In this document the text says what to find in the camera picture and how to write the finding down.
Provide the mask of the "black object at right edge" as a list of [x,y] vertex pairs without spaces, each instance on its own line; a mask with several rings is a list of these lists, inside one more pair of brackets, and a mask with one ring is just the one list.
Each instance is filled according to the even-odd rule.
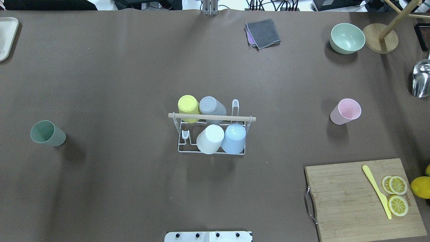
[[425,30],[428,30],[428,33],[429,33],[429,27],[430,27],[430,23],[417,23],[414,26],[414,31],[422,51],[429,50],[429,47],[426,44],[425,34],[423,33]]

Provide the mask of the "green plastic cup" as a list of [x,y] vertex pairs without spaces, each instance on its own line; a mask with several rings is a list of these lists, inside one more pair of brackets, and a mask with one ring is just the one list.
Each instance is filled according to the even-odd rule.
[[48,120],[42,120],[36,123],[31,131],[32,141],[38,144],[58,147],[66,141],[66,133]]

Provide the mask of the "wooden cutting board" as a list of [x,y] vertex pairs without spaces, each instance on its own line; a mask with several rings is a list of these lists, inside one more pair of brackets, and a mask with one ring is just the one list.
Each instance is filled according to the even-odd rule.
[[305,167],[321,242],[371,242],[426,236],[427,231],[410,190],[405,216],[388,219],[362,167],[367,165],[382,193],[382,179],[394,175],[407,180],[399,158]]

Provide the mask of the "grey folded cloth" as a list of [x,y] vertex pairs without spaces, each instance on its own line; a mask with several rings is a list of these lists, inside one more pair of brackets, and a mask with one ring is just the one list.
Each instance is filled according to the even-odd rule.
[[277,29],[272,19],[259,22],[246,23],[247,28],[254,39],[255,47],[259,50],[281,43]]

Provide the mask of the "pink plastic cup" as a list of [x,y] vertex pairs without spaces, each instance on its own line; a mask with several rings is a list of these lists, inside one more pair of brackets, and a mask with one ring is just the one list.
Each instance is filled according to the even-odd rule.
[[360,104],[354,99],[344,98],[332,110],[330,114],[330,120],[337,125],[343,125],[352,120],[358,119],[360,116]]

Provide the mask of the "beige tray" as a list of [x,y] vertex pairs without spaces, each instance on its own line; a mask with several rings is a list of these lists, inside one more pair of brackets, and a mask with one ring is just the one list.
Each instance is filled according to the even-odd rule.
[[15,39],[19,21],[13,17],[0,18],[0,61],[8,58]]

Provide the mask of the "metal scoop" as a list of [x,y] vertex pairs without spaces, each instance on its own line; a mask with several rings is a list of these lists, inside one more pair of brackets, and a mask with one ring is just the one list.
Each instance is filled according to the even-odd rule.
[[423,98],[430,95],[430,54],[419,60],[413,68],[413,96]]

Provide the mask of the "light green bowl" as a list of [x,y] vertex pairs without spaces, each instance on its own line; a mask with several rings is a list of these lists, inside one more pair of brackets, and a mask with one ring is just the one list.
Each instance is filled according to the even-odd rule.
[[340,54],[352,54],[365,45],[364,33],[357,26],[339,23],[331,30],[330,46]]

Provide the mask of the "lemon slice upper right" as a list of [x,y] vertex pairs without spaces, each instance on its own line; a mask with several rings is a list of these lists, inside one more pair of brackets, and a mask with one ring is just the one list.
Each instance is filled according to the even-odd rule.
[[407,192],[407,182],[400,176],[392,176],[388,181],[388,186],[395,195],[401,196]]

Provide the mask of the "lemon slice upper left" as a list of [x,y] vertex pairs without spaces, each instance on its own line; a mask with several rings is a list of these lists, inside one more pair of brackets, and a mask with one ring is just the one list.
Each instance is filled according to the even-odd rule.
[[390,178],[392,178],[392,176],[390,176],[390,175],[385,176],[381,181],[381,185],[382,185],[383,190],[386,193],[394,195],[395,193],[393,193],[393,191],[391,190],[391,188],[389,186]]

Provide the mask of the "lemon slice lower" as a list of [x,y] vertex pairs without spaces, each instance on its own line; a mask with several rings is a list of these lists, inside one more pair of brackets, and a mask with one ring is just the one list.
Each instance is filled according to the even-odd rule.
[[409,206],[402,196],[393,195],[388,199],[388,209],[395,216],[405,216],[409,211]]

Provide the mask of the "whole yellow lemon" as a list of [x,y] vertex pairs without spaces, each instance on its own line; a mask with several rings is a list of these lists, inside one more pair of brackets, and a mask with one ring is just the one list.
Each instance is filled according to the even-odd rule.
[[410,184],[410,189],[414,195],[423,199],[430,199],[430,177],[415,178]]

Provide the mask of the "white metal base plate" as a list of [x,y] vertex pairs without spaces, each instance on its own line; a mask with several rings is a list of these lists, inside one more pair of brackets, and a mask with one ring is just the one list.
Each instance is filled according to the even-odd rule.
[[168,232],[165,242],[252,242],[249,231]]

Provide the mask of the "white plastic cup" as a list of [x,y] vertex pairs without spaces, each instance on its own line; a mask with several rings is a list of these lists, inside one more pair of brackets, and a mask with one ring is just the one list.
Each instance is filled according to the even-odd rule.
[[196,144],[204,154],[213,154],[217,152],[223,139],[224,130],[222,127],[211,124],[198,135]]

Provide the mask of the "wooden stand with round base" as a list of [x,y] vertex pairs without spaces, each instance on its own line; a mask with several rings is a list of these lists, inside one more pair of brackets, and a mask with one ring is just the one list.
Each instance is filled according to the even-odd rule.
[[389,25],[381,23],[372,23],[364,27],[362,32],[365,36],[365,45],[372,51],[379,54],[392,53],[399,44],[399,38],[394,31],[404,18],[421,18],[429,19],[429,16],[411,14],[415,7],[422,5],[422,0],[412,0],[406,7],[400,10],[391,0],[384,0],[396,13],[397,16],[389,23]]

